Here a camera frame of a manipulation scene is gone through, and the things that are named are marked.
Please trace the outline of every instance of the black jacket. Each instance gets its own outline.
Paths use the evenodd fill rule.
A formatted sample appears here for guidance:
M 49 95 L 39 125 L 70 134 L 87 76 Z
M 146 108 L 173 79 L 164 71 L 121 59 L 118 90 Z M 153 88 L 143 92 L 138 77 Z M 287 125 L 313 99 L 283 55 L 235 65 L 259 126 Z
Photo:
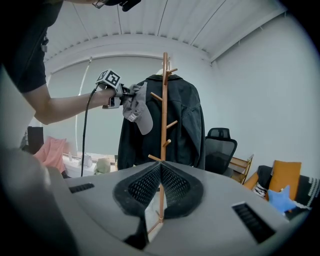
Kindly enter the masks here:
M 123 119 L 118 150 L 118 169 L 153 161 L 151 154 L 160 158 L 162 103 L 151 92 L 162 96 L 162 75 L 151 75 L 147 82 L 146 105 L 153 120 L 152 130 L 142 135 L 136 123 Z M 167 124 L 178 121 L 167 129 L 166 160 L 205 169 L 205 122 L 197 89 L 177 75 L 168 78 Z

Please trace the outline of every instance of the pink cloth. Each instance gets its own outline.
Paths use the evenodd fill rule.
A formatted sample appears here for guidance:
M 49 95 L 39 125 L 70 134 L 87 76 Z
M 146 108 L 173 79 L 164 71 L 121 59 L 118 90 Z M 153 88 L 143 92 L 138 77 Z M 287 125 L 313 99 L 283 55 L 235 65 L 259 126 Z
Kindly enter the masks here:
M 34 154 L 41 163 L 47 167 L 55 167 L 60 173 L 66 170 L 62 158 L 64 145 L 67 139 L 57 139 L 48 137 L 42 147 Z

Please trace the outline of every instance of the hand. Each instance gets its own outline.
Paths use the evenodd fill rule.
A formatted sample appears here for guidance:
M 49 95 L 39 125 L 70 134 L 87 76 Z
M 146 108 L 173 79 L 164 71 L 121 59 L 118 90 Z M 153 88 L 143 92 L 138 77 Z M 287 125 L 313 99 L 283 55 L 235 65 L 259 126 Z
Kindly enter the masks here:
M 92 96 L 92 101 L 98 106 L 109 105 L 109 99 L 116 95 L 116 91 L 112 88 L 98 90 Z

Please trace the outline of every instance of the blue star pillow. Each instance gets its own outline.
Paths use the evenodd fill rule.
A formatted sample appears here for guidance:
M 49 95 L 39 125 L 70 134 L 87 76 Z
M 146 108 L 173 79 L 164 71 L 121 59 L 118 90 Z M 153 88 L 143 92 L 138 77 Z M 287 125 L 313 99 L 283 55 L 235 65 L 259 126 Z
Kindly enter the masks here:
M 296 208 L 295 203 L 289 198 L 290 186 L 286 186 L 281 192 L 268 190 L 269 203 L 272 204 L 280 213 Z

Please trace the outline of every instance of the gray cap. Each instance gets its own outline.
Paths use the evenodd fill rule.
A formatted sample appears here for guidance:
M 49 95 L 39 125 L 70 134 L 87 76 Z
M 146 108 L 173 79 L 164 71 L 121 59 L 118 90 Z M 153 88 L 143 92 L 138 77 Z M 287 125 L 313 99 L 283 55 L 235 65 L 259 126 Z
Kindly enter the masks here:
M 148 134 L 154 122 L 149 109 L 146 105 L 147 82 L 142 86 L 133 84 L 130 88 L 135 94 L 133 96 L 125 95 L 122 100 L 123 116 L 130 122 L 135 122 L 142 135 Z

